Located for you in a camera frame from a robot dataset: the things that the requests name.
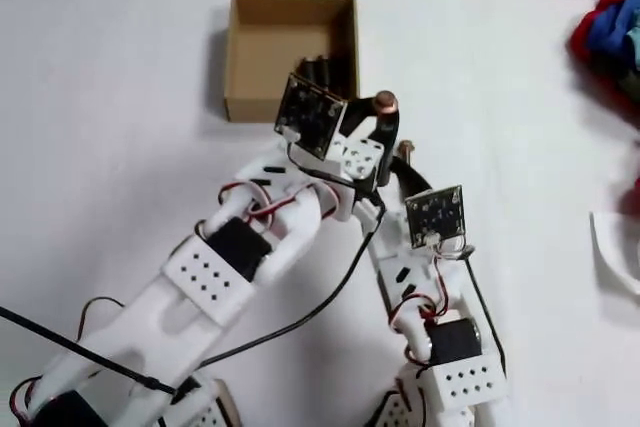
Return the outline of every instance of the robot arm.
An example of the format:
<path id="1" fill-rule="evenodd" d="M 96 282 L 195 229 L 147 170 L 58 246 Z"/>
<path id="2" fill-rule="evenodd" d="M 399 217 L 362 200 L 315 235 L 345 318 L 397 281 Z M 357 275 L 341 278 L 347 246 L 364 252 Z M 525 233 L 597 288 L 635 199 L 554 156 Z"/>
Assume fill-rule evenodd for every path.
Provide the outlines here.
<path id="1" fill-rule="evenodd" d="M 408 363 L 368 425 L 509 427 L 504 354 L 471 270 L 462 190 L 412 195 L 407 179 L 420 182 L 398 165 L 408 197 L 369 253 Z"/>
<path id="2" fill-rule="evenodd" d="M 309 109 L 300 112 L 307 100 L 316 109 L 313 115 Z M 190 375 L 257 291 L 304 255 L 322 219 L 346 221 L 354 205 L 373 194 L 386 169 L 384 159 L 393 147 L 395 130 L 381 136 L 386 145 L 368 138 L 351 140 L 338 132 L 346 107 L 346 102 L 292 76 L 276 127 L 288 140 L 286 145 L 257 158 L 224 186 L 221 208 L 198 222 L 194 234 L 174 249 L 140 294 L 80 346 L 115 362 L 135 354 L 143 372 L 165 386 L 193 379 Z M 378 209 L 369 206 L 375 217 Z M 375 226 L 371 219 L 370 229 Z M 185 302 L 192 315 L 176 323 L 171 313 Z M 31 398 L 34 425 L 46 425 L 42 418 L 53 399 L 94 382 L 95 370 L 94 362 L 73 353 L 55 359 Z M 173 407 L 176 392 L 135 385 L 110 425 L 151 425 L 161 416 L 176 421 L 176 412 L 185 409 L 191 417 L 200 415 L 204 411 L 187 408 L 185 402 L 205 409 L 219 389 L 203 379 L 198 383 L 207 389 L 198 389 L 197 396 L 189 395 Z"/>

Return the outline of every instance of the mounting hole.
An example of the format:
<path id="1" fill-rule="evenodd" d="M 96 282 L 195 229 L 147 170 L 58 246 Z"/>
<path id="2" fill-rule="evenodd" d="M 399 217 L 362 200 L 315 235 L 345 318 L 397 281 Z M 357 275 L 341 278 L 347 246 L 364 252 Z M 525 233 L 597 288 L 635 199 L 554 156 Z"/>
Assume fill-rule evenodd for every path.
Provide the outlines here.
<path id="1" fill-rule="evenodd" d="M 396 275 L 396 282 L 398 284 L 401 284 L 402 282 L 404 282 L 404 279 L 407 278 L 410 272 L 411 272 L 411 269 L 409 267 L 406 267 L 406 266 L 402 267 L 402 269 L 400 269 L 400 272 L 398 272 L 398 275 Z"/>

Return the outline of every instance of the blue cloth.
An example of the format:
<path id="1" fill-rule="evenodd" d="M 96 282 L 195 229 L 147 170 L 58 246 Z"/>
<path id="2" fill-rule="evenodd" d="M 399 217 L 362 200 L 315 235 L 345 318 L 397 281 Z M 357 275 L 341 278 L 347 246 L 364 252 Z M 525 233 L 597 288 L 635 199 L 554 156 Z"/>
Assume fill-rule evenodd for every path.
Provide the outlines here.
<path id="1" fill-rule="evenodd" d="M 633 27 L 633 15 L 640 9 L 640 0 L 624 0 L 610 6 L 593 21 L 587 37 L 587 48 L 607 53 L 622 60 L 630 68 L 635 68 L 636 58 L 633 47 L 625 40 Z"/>
<path id="2" fill-rule="evenodd" d="M 636 70 L 640 70 L 640 9 L 633 13 L 632 27 L 627 32 L 627 38 L 632 44 L 636 56 Z"/>

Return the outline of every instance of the small screw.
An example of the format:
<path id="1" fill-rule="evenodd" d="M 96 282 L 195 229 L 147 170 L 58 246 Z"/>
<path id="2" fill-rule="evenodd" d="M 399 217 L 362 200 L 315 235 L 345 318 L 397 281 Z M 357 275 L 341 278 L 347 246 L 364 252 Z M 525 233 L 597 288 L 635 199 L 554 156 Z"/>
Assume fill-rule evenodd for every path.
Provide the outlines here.
<path id="1" fill-rule="evenodd" d="M 414 150 L 416 150 L 416 148 L 410 140 L 401 140 L 398 144 L 398 155 L 409 165 L 411 165 L 411 152 Z"/>

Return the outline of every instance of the open box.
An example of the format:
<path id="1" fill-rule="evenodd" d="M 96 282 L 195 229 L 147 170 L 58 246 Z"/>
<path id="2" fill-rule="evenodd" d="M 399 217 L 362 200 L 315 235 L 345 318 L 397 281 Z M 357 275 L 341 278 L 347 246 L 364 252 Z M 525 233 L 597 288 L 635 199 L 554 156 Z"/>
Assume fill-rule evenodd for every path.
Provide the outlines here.
<path id="1" fill-rule="evenodd" d="M 343 97 L 358 96 L 355 0 L 231 0 L 224 97 L 232 122 L 274 122 L 300 61 L 343 59 Z"/>

